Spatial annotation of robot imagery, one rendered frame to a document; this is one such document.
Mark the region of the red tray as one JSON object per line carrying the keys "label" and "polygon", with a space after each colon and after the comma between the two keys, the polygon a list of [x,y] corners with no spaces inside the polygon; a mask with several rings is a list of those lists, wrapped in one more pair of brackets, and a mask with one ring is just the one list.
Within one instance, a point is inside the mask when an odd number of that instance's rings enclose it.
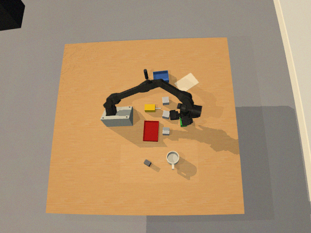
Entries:
{"label": "red tray", "polygon": [[144,121],[143,141],[158,142],[159,121]]}

